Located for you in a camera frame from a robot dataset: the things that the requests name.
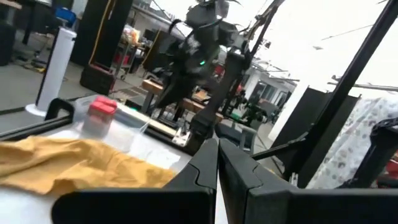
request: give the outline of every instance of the patterned curtain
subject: patterned curtain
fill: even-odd
[[[372,127],[383,119],[396,117],[396,95],[360,99],[307,188],[334,189],[352,178],[371,145]]]

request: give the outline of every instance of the table surface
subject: table surface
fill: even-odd
[[[162,85],[154,83],[150,80],[142,81],[142,88],[149,91],[150,93],[155,94],[155,95],[158,95],[163,90]],[[202,104],[197,103],[197,102],[187,99],[187,98],[183,99],[182,107],[184,109],[192,111],[194,113],[197,113],[204,108],[204,106]],[[217,122],[220,122],[224,118],[224,116],[219,113],[217,113],[216,115],[217,115]]]
[[[13,7],[14,9],[22,9],[22,5],[15,1],[0,0],[0,4],[5,4],[7,6]]]
[[[133,111],[124,105],[118,105],[118,108],[124,111]],[[131,128],[122,123],[113,121],[109,133],[120,135],[129,134]],[[184,152],[178,151],[154,138],[144,134],[135,134],[130,148],[122,151],[130,156],[142,159],[155,166],[164,169],[171,169],[180,172],[189,162],[191,157]],[[70,124],[62,128],[43,134],[50,138],[84,138],[80,129],[80,124]],[[107,144],[121,150],[118,138],[107,136],[102,139]],[[51,224],[50,211],[56,198],[50,196],[37,195],[25,190],[12,189],[9,187],[0,187],[0,223],[8,224]],[[223,195],[220,187],[220,181],[217,185],[216,196],[216,222],[217,224],[227,224]]]

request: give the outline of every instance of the yellow cloth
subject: yellow cloth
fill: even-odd
[[[175,174],[95,140],[29,137],[0,143],[0,185],[63,195],[95,187],[163,187]]]

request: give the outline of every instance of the plastic container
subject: plastic container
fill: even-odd
[[[87,111],[83,129],[97,136],[104,136],[109,131],[117,108],[115,101],[97,97]]]
[[[86,96],[75,100],[75,114],[73,115],[73,122],[83,121],[86,118],[90,104],[99,96],[100,95]]]
[[[140,137],[148,127],[150,120],[141,121],[123,110],[116,110],[113,120],[110,123],[109,131],[103,134],[98,134],[96,131],[83,128],[83,121],[86,118],[76,122],[71,131],[76,133],[76,138],[103,141],[125,153],[133,150],[135,147],[142,147],[142,144],[139,144]]]

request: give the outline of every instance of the clear plastic box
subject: clear plastic box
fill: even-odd
[[[75,115],[73,127],[80,139],[97,139],[113,146],[121,152],[129,152],[134,140],[139,138],[149,125],[150,120],[141,121],[121,109],[117,109],[107,133],[98,135],[83,129],[90,103],[99,95],[88,96],[75,102]]]

